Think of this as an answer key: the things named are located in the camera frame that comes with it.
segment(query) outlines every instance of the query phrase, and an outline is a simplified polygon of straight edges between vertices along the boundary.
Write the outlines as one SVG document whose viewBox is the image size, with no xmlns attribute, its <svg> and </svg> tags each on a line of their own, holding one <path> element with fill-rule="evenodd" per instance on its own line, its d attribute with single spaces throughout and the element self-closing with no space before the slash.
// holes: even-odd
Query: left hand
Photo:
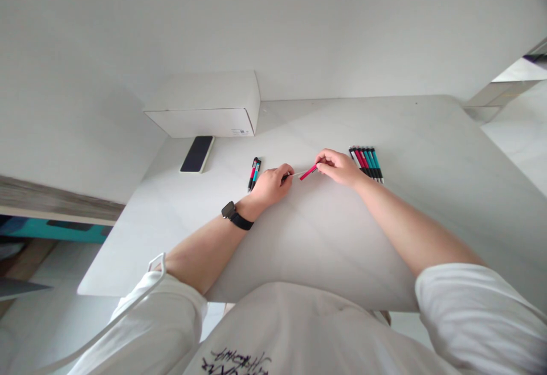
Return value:
<svg viewBox="0 0 547 375">
<path fill-rule="evenodd" d="M 284 182 L 281 182 L 281 179 L 287 173 L 290 176 Z M 260 175 L 255 187 L 248 195 L 249 201 L 252 201 L 255 206 L 263 210 L 277 203 L 289 192 L 294 173 L 295 170 L 286 163 L 276 169 L 266 170 Z"/>
</svg>

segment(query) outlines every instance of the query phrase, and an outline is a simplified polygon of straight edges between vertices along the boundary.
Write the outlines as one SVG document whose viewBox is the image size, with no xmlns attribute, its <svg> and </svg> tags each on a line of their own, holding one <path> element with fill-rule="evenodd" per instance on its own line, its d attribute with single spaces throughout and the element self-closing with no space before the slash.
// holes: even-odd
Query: white table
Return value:
<svg viewBox="0 0 547 375">
<path fill-rule="evenodd" d="M 301 171 L 323 147 L 374 145 L 386 187 L 454 231 L 547 309 L 547 200 L 450 97 L 262 103 L 258 135 L 218 138 L 203 174 L 181 174 L 191 139 L 169 139 L 93 261 L 80 294 L 123 296 L 148 261 L 246 194 L 252 159 Z M 416 309 L 414 279 L 360 199 L 311 174 L 256 222 L 208 293 L 236 302 L 271 281 L 370 309 Z"/>
</svg>

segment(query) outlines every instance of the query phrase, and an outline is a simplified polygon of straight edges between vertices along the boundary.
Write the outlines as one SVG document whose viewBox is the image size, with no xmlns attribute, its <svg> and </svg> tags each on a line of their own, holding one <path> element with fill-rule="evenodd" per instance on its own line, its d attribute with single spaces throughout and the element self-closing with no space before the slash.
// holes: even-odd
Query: hand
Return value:
<svg viewBox="0 0 547 375">
<path fill-rule="evenodd" d="M 287 173 L 290 176 L 284 182 L 281 179 Z M 255 187 L 247 196 L 254 206 L 265 210 L 285 197 L 292 186 L 294 169 L 283 164 L 276 169 L 266 170 L 256 181 Z"/>
<path fill-rule="evenodd" d="M 353 187 L 357 181 L 366 178 L 351 157 L 334 150 L 321 150 L 315 158 L 315 163 L 320 173 L 349 187 Z"/>
</svg>

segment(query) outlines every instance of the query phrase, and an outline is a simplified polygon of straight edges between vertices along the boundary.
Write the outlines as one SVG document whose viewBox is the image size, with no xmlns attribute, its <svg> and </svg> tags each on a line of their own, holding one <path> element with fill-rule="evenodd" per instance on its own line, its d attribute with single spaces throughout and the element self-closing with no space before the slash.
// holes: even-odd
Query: smartwatch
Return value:
<svg viewBox="0 0 547 375">
<path fill-rule="evenodd" d="M 224 206 L 224 208 L 222 209 L 221 213 L 224 218 L 229 219 L 232 223 L 234 223 L 242 230 L 248 231 L 254 224 L 250 221 L 247 221 L 238 214 L 238 212 L 235 210 L 235 204 L 233 201 L 230 201 L 228 204 L 226 204 L 226 206 Z"/>
</svg>

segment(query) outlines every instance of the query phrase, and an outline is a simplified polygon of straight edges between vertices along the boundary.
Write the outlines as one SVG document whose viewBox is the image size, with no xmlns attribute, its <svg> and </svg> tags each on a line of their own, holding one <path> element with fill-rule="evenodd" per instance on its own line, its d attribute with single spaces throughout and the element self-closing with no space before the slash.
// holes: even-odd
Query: teal pen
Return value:
<svg viewBox="0 0 547 375">
<path fill-rule="evenodd" d="M 374 159 L 372 158 L 372 154 L 370 154 L 370 148 L 365 147 L 364 151 L 365 151 L 366 159 L 369 162 L 369 166 L 372 168 L 376 181 L 380 182 L 380 174 L 379 174 L 378 168 L 376 167 L 376 163 L 374 162 Z"/>
<path fill-rule="evenodd" d="M 380 168 L 380 163 L 378 162 L 378 157 L 376 157 L 376 150 L 374 150 L 374 147 L 372 147 L 372 148 L 370 148 L 370 151 L 372 152 L 372 157 L 374 158 L 374 162 L 376 163 L 376 168 L 378 169 L 378 171 L 380 173 L 380 180 L 382 181 L 382 184 L 383 184 L 382 169 Z"/>
<path fill-rule="evenodd" d="M 258 171 L 260 170 L 260 164 L 262 164 L 260 160 L 256 162 L 256 170 L 255 170 L 255 175 L 252 178 L 251 191 L 255 187 L 256 180 L 258 180 Z"/>
</svg>

